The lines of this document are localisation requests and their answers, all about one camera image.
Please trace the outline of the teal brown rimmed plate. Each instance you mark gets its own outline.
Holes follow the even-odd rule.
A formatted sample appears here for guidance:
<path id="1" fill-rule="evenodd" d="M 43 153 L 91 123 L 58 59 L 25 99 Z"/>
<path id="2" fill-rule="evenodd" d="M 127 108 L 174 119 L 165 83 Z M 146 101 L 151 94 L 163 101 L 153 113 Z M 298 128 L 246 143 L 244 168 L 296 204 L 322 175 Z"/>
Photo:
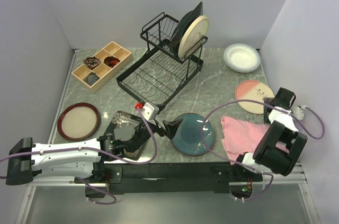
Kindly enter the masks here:
<path id="1" fill-rule="evenodd" d="M 171 139 L 173 147 L 180 153 L 196 157 L 204 155 L 215 143 L 212 124 L 197 113 L 179 115 L 174 122 L 179 123 Z"/>

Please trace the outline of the black square floral plate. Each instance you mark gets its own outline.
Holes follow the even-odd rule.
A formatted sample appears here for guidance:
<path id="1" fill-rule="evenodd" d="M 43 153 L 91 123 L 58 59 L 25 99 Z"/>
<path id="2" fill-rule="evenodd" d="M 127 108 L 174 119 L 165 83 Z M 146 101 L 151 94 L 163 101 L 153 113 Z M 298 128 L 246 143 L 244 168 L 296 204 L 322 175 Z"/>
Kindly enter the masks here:
<path id="1" fill-rule="evenodd" d="M 132 138 L 135 126 L 138 125 L 141 118 L 125 111 L 117 111 L 113 116 L 111 122 L 107 126 L 104 135 L 112 136 L 111 141 L 118 141 L 115 146 L 118 149 L 113 151 L 113 154 L 122 158 L 131 159 L 137 161 L 142 153 L 143 145 L 137 150 L 129 149 L 129 140 Z"/>

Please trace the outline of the pink and cream plate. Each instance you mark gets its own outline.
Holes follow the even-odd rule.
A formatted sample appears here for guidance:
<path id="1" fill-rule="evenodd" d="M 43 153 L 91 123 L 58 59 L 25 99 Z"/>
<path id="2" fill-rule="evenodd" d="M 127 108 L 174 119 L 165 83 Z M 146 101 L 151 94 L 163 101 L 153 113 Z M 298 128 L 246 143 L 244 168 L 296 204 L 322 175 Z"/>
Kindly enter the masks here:
<path id="1" fill-rule="evenodd" d="M 264 102 L 265 98 L 273 98 L 272 90 L 262 82 L 256 80 L 246 80 L 241 82 L 235 90 L 237 100 L 249 99 L 258 102 Z M 238 104 L 247 112 L 253 114 L 263 114 L 264 106 L 253 102 L 238 102 Z"/>

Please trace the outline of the white fluted plate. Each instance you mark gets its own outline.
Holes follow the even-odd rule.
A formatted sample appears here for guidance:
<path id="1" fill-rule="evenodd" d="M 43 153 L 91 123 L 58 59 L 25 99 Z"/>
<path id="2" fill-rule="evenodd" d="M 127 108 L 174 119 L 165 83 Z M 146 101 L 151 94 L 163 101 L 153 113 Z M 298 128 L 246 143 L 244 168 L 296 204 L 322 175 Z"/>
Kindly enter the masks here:
<path id="1" fill-rule="evenodd" d="M 225 64 L 226 64 L 230 69 L 232 69 L 232 70 L 234 70 L 234 71 L 236 71 L 236 72 L 239 72 L 239 73 L 252 73 L 252 72 L 254 72 L 255 70 L 258 69 L 258 67 L 256 67 L 256 68 L 250 68 L 250 69 L 248 69 L 248 70 L 239 70 L 239 69 L 236 69 L 236 68 L 232 67 L 228 62 L 226 62 L 226 60 L 224 60 L 224 62 L 225 62 Z"/>

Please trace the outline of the cream round plate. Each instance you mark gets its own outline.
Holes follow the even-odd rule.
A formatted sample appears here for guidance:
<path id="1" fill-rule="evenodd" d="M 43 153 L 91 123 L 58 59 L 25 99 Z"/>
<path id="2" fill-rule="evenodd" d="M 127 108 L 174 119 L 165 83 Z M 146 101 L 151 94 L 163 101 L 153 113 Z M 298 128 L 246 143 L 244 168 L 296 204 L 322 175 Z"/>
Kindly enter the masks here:
<path id="1" fill-rule="evenodd" d="M 258 51 L 249 45 L 241 43 L 228 46 L 224 51 L 223 59 L 239 70 L 256 68 L 261 64 Z"/>

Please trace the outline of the round red rimmed plate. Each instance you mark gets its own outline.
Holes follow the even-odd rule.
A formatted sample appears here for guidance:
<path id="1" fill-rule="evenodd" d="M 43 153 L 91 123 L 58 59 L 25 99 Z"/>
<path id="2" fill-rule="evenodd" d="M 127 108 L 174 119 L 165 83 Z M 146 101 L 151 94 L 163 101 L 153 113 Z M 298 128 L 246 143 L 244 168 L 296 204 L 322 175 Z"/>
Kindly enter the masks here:
<path id="1" fill-rule="evenodd" d="M 97 108 L 81 102 L 69 106 L 58 118 L 58 133 L 66 140 L 81 141 L 91 136 L 99 127 L 101 117 Z"/>

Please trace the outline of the beige front plate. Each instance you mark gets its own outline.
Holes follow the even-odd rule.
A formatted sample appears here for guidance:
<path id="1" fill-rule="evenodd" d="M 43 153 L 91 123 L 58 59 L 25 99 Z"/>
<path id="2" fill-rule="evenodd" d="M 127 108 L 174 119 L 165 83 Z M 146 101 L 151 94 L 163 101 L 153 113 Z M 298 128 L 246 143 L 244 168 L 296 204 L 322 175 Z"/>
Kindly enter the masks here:
<path id="1" fill-rule="evenodd" d="M 209 19 L 205 15 L 197 17 L 186 30 L 181 39 L 178 57 L 187 58 L 201 43 L 201 38 L 207 35 L 209 29 Z"/>

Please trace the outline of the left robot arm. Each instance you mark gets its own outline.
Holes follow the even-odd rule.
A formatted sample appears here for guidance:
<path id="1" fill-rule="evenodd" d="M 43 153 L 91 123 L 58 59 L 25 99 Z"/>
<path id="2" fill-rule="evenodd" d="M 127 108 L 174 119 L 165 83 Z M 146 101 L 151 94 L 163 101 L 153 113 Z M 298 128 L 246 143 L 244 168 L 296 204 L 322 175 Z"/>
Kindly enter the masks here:
<path id="1" fill-rule="evenodd" d="M 88 179 L 91 183 L 104 180 L 107 171 L 104 162 L 120 160 L 128 164 L 126 152 L 135 152 L 154 135 L 172 139 L 182 119 L 158 123 L 132 117 L 130 122 L 114 123 L 105 135 L 85 141 L 66 144 L 35 144 L 30 137 L 22 138 L 9 152 L 6 160 L 6 185 L 23 185 L 36 178 L 72 176 Z"/>

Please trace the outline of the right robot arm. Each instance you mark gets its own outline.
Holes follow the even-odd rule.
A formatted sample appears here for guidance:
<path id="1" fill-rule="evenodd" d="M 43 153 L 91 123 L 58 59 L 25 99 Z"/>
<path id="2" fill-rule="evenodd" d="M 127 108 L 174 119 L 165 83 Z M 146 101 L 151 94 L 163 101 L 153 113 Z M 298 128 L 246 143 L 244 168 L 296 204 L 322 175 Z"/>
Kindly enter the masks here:
<path id="1" fill-rule="evenodd" d="M 246 180 L 251 175 L 250 167 L 283 176 L 291 173 L 308 140 L 293 121 L 290 108 L 295 99 L 294 92 L 282 87 L 275 97 L 264 98 L 264 123 L 269 125 L 268 130 L 252 153 L 237 157 L 240 163 L 232 169 L 236 180 Z"/>

